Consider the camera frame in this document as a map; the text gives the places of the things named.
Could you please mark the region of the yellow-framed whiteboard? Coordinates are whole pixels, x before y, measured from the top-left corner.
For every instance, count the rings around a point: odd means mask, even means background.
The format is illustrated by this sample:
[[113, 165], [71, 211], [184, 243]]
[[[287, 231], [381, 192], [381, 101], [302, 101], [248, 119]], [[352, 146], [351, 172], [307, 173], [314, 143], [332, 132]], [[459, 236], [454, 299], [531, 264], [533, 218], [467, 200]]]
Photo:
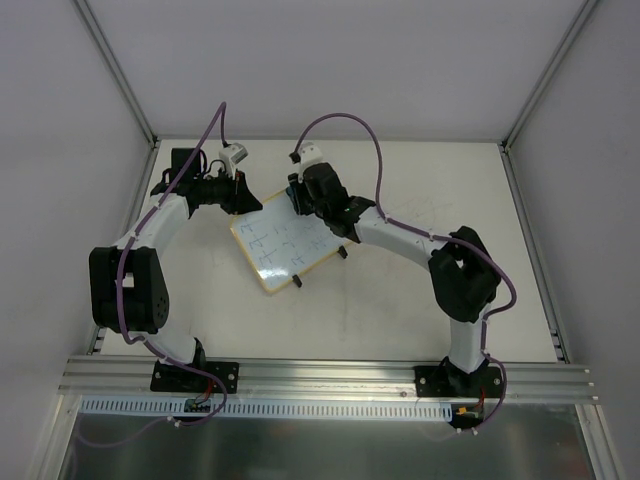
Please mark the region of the yellow-framed whiteboard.
[[346, 257], [350, 241], [335, 236], [315, 215], [295, 213], [285, 191], [263, 202], [260, 211], [239, 215], [230, 230], [262, 287], [273, 294], [334, 255]]

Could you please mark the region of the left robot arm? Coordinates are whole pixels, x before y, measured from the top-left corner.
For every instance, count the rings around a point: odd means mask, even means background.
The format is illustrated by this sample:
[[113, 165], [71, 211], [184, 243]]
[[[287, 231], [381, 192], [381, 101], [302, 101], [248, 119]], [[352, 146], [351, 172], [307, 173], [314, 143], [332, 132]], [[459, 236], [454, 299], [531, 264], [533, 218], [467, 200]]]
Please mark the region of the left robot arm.
[[217, 205], [229, 215], [262, 209], [238, 168], [247, 155], [239, 143], [224, 145], [214, 160], [201, 149], [172, 149], [171, 165], [134, 225], [115, 244], [89, 255], [94, 323], [128, 344], [144, 344], [161, 362], [176, 364], [173, 378], [187, 391], [207, 382], [206, 355], [197, 338], [168, 325], [170, 298], [161, 257], [201, 206]]

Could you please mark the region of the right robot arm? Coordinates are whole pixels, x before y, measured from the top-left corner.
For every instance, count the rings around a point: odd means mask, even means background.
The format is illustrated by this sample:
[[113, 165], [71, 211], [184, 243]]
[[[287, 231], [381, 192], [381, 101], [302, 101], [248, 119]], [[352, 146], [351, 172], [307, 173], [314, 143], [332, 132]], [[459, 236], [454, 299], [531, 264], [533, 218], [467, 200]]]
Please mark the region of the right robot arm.
[[462, 227], [435, 239], [417, 227], [385, 219], [373, 200], [349, 194], [327, 162], [291, 173], [287, 180], [296, 214], [314, 215], [337, 237], [382, 248], [428, 271], [436, 303], [450, 319], [448, 387], [459, 396], [480, 388], [479, 368], [486, 362], [481, 317], [489, 311], [501, 277], [476, 232]]

